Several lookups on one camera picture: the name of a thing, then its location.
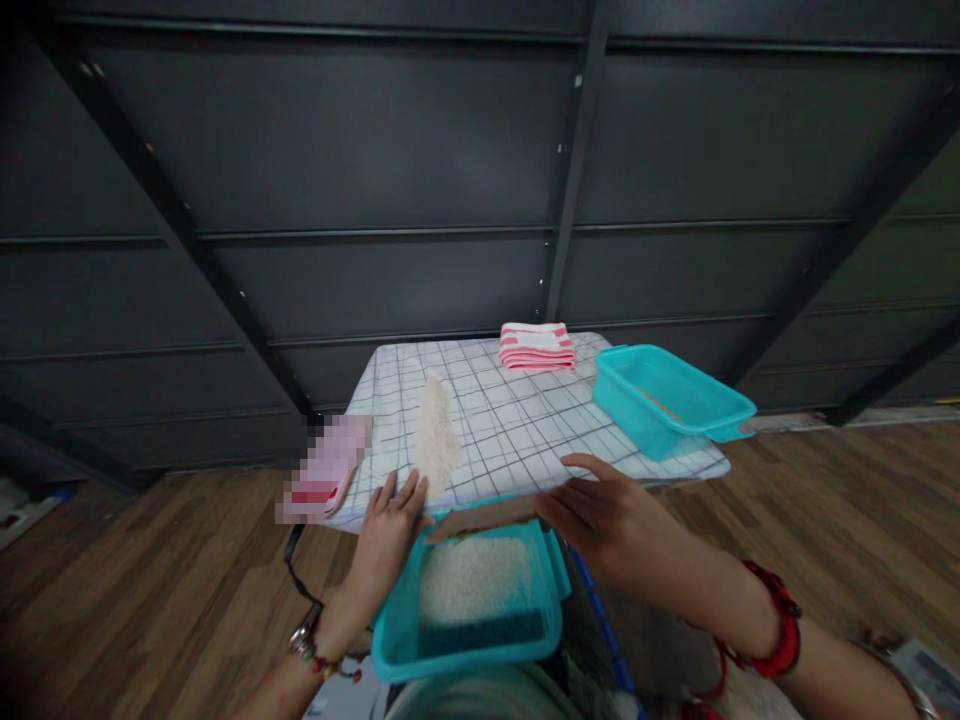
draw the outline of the black cable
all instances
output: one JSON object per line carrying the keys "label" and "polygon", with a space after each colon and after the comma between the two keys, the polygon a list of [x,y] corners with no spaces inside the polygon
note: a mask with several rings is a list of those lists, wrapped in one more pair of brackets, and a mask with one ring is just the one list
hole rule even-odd
{"label": "black cable", "polygon": [[287,549],[283,551],[283,562],[286,563],[287,570],[290,571],[290,579],[293,580],[293,586],[297,588],[297,592],[310,602],[319,605],[322,611],[323,603],[307,589],[307,586],[297,577],[297,573],[293,569],[293,551],[297,549],[297,543],[300,542],[300,537],[303,535],[303,529],[305,527],[306,525],[304,523],[293,526],[293,530],[290,531],[290,539],[287,540]]}

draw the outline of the cardboard piece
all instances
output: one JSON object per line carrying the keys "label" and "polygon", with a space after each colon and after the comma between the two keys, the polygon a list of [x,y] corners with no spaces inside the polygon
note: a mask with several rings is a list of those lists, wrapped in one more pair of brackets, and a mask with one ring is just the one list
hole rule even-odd
{"label": "cardboard piece", "polygon": [[534,497],[525,495],[466,510],[452,510],[427,535],[424,543],[436,545],[452,537],[463,538],[485,530],[529,522],[537,517],[537,511],[533,509]]}

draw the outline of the blue plastic basket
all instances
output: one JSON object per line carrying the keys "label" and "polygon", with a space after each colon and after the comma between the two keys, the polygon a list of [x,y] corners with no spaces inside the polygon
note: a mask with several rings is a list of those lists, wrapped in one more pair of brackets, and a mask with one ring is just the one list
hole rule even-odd
{"label": "blue plastic basket", "polygon": [[530,557],[531,587],[514,593],[503,616],[456,628],[420,626],[420,571],[430,551],[423,542],[428,533],[414,544],[374,624],[371,654],[381,680],[397,683],[481,665],[541,660],[556,649],[563,629],[560,601],[570,594],[570,578],[552,530],[544,531],[532,520],[476,535],[522,540]]}
{"label": "blue plastic basket", "polygon": [[593,401],[656,462],[703,447],[707,438],[750,437],[739,425],[757,413],[748,398],[655,345],[601,352]]}

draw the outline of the plaid tablecloth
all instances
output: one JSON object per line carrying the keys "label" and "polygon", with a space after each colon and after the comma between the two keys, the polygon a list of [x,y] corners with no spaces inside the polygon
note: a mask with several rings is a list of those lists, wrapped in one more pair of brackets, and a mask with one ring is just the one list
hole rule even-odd
{"label": "plaid tablecloth", "polygon": [[597,333],[571,333],[573,371],[527,373],[501,367],[498,339],[383,345],[364,370],[348,415],[372,415],[372,447],[343,507],[326,524],[359,532],[370,495],[416,455],[420,393],[428,377],[451,395],[450,420],[463,448],[451,488],[429,509],[491,497],[531,494],[587,474],[560,464],[568,453],[596,455],[647,485],[726,474],[730,462],[712,443],[656,463],[644,457],[592,401],[596,356],[610,347]]}

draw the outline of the finger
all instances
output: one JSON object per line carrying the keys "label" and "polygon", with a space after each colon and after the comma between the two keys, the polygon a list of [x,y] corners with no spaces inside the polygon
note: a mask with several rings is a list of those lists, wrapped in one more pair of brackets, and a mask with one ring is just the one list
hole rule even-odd
{"label": "finger", "polygon": [[572,455],[564,455],[560,458],[562,462],[567,467],[580,467],[584,470],[589,470],[592,472],[598,480],[623,480],[630,478],[624,475],[622,472],[617,470],[610,463],[606,463],[595,455],[587,455],[587,453],[573,453]]}
{"label": "finger", "polygon": [[373,491],[373,494],[370,496],[370,502],[367,503],[367,512],[363,516],[364,520],[366,520],[368,517],[373,515],[373,511],[377,507],[377,500],[380,499],[380,493],[382,491],[383,491],[382,487],[379,487]]}
{"label": "finger", "polygon": [[403,487],[400,488],[400,492],[397,493],[397,497],[396,497],[397,502],[394,503],[393,505],[394,507],[396,507],[397,509],[402,508],[404,505],[407,504],[407,501],[409,501],[410,498],[413,497],[413,491],[417,487],[417,479],[419,477],[420,477],[419,470],[414,468],[413,470],[410,471],[410,477],[407,478],[407,481],[403,484]]}
{"label": "finger", "polygon": [[550,494],[575,513],[586,525],[595,530],[600,530],[604,525],[605,518],[609,517],[610,511],[606,509],[603,503],[589,495],[584,495],[570,485],[561,485]]}
{"label": "finger", "polygon": [[418,537],[420,537],[420,533],[422,533],[422,532],[423,532],[424,530],[426,530],[428,527],[431,527],[431,526],[433,526],[433,525],[435,525],[435,524],[436,524],[436,520],[434,520],[434,519],[433,519],[432,517],[430,517],[429,515],[424,515],[424,516],[421,517],[419,520],[417,520],[417,524],[413,526],[413,538],[414,538],[414,540],[416,540]]}
{"label": "finger", "polygon": [[587,478],[572,477],[564,485],[571,487],[587,497],[591,497],[597,502],[605,502],[610,497],[610,483],[602,483],[598,480],[588,480]]}
{"label": "finger", "polygon": [[541,493],[533,500],[537,514],[580,554],[587,554],[593,543],[593,531],[583,520],[551,494]]}
{"label": "finger", "polygon": [[403,506],[404,511],[409,513],[410,517],[416,517],[420,513],[420,510],[423,508],[423,503],[427,500],[427,491],[429,489],[429,478],[423,478],[417,483],[417,489],[414,490],[413,497]]}
{"label": "finger", "polygon": [[397,473],[396,471],[387,475],[387,483],[383,486],[383,491],[380,493],[380,498],[377,500],[376,510],[383,510],[393,498],[393,493],[397,490]]}

